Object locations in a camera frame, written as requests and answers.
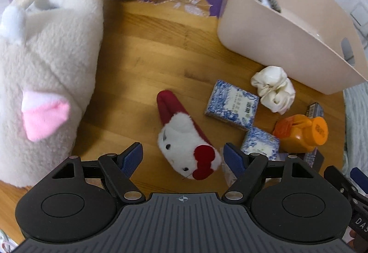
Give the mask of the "blue white tissue pack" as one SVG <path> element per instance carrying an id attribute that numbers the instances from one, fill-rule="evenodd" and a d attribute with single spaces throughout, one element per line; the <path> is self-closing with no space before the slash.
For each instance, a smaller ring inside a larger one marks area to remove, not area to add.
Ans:
<path id="1" fill-rule="evenodd" d="M 205 109 L 205 115 L 250 130 L 259 97 L 221 79 L 217 80 Z"/>
<path id="2" fill-rule="evenodd" d="M 269 160 L 277 160 L 279 154 L 279 139 L 257 127 L 252 127 L 245 135 L 241 145 L 245 154 L 259 153 Z"/>

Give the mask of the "white scrunchie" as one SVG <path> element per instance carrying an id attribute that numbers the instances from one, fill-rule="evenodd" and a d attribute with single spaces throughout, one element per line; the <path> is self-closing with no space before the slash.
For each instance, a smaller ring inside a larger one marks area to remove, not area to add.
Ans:
<path id="1" fill-rule="evenodd" d="M 261 104 L 273 113 L 285 114 L 292 106 L 296 92 L 288 75 L 278 66 L 268 66 L 251 78 Z"/>

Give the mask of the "red white kitty plush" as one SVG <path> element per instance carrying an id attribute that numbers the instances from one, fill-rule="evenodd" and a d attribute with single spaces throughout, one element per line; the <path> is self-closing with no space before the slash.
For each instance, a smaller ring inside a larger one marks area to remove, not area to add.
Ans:
<path id="1" fill-rule="evenodd" d="M 176 95 L 157 94 L 157 107 L 163 125 L 158 147 L 172 168 L 188 179 L 207 179 L 221 164 L 221 156 Z"/>

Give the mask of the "beige plastic storage bin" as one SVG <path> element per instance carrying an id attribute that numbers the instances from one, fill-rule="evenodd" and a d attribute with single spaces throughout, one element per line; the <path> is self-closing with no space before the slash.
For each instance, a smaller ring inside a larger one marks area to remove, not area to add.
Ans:
<path id="1" fill-rule="evenodd" d="M 223 0 L 221 43 L 329 95 L 367 81 L 357 31 L 334 0 L 277 0 L 278 13 L 257 0 Z"/>

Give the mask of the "orange plastic bottle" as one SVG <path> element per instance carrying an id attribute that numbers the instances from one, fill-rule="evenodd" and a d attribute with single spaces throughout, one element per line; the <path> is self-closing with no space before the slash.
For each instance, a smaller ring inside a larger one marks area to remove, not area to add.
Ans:
<path id="1" fill-rule="evenodd" d="M 279 139 L 280 148 L 289 154 L 306 154 L 312 152 L 317 141 L 312 141 L 312 122 L 306 115 L 293 115 L 285 119 L 278 120 L 274 126 L 273 135 Z M 329 130 L 322 133 L 321 145 L 328 140 Z"/>

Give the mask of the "large cream plush toy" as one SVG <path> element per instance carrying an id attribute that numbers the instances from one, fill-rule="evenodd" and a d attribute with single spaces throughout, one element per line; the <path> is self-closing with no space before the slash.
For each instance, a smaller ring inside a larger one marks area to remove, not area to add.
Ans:
<path id="1" fill-rule="evenodd" d="M 103 0 L 13 0 L 1 16 L 1 180 L 37 184 L 71 153 L 95 88 Z"/>

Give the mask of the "light blue quilted cloth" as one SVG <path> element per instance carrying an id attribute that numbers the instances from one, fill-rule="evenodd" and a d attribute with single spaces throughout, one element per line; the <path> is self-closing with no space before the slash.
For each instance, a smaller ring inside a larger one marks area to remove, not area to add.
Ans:
<path id="1" fill-rule="evenodd" d="M 354 167 L 367 175 L 367 82 L 343 91 L 345 103 L 345 145 L 342 172 Z"/>

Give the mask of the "clear plastic barcode packet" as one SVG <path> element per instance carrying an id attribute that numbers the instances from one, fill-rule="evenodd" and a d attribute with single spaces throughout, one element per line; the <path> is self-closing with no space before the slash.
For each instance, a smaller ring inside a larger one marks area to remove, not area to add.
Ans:
<path id="1" fill-rule="evenodd" d="M 237 178 L 235 174 L 230 170 L 230 167 L 226 164 L 224 160 L 223 147 L 220 148 L 220 155 L 222 158 L 221 167 L 224 174 L 224 179 L 226 181 L 226 184 L 230 187 L 237 180 Z"/>

